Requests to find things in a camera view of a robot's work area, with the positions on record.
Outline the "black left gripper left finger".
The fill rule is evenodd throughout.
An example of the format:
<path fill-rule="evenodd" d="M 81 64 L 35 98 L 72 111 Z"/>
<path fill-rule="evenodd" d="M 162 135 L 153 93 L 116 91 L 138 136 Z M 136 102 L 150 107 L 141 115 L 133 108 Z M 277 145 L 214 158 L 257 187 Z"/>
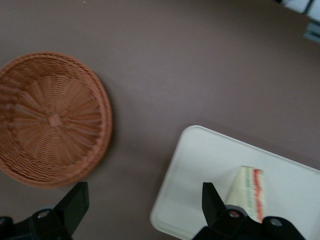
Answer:
<path fill-rule="evenodd" d="M 78 182 L 54 207 L 59 220 L 72 235 L 83 220 L 90 206 L 87 182 Z"/>

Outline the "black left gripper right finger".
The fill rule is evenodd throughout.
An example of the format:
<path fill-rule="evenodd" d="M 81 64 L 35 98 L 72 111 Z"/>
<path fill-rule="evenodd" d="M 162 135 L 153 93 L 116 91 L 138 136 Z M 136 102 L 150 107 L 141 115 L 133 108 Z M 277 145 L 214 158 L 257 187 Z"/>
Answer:
<path fill-rule="evenodd" d="M 202 184 L 202 212 L 206 223 L 212 227 L 220 215 L 226 210 L 226 206 L 211 182 Z"/>

